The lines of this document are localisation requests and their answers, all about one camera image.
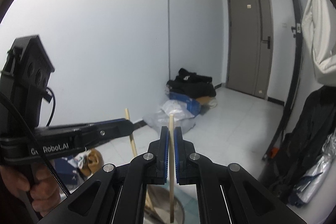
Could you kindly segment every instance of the door handle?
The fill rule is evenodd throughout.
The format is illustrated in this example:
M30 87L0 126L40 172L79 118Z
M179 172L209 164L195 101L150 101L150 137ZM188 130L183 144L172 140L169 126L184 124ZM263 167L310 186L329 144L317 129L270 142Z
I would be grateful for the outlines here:
M271 48L271 37L267 37L267 40L262 40L262 43L267 43L267 48Z

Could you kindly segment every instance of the wooden dowel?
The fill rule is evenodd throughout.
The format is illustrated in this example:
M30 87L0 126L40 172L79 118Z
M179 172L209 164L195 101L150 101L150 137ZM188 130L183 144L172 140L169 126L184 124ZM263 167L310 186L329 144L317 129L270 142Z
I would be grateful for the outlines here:
M130 120L128 108L125 108L125 118L126 118L126 120ZM137 147L135 146L133 133L131 135L129 135L129 140L131 142L133 157L136 157L138 155L138 152L137 152ZM156 213L155 209L154 209L154 206L153 206L153 203L151 201L151 198L149 197L148 190L147 190L147 193L146 193L146 205L147 205L147 207L150 208L151 211Z
M174 183L175 183L175 154L174 154L174 115L169 115L169 204L170 223L174 223Z
M125 117L126 117L126 120L130 120L128 108L125 108ZM137 152L137 147L135 146L133 133L129 135L129 140L131 142L133 157L136 157L138 155L138 152Z

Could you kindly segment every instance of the black coat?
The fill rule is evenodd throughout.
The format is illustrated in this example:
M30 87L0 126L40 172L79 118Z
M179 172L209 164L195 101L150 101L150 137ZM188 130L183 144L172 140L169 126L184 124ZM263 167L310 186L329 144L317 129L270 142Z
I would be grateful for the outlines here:
M323 86L312 92L293 132L285 136L278 153L266 165L259 181L284 203L335 130L335 114L336 88Z

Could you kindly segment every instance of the black baseboard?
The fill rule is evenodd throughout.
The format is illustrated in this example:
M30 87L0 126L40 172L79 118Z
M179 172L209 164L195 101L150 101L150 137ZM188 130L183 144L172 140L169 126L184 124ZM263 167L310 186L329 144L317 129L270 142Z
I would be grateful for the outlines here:
M144 120L141 120L141 121L139 121L139 122L136 122L135 124L134 124L134 130L137 130L137 129L139 129L139 128L142 128L142 127L145 127L147 124L146 124L146 122L144 121Z
M214 88L215 88L215 90L216 90L216 89L219 89L221 86L222 86L222 84L215 85Z
M267 101L269 101L271 103L275 103L277 105L285 106L285 102L284 101L281 101L281 100L278 100L278 99L275 99L275 98L272 98L272 97L268 97Z

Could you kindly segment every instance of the gray door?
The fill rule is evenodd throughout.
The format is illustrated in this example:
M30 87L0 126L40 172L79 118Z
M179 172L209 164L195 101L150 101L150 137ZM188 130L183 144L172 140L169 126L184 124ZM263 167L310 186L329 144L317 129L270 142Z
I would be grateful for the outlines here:
M269 0L229 0L230 52L227 87L265 98L272 62Z

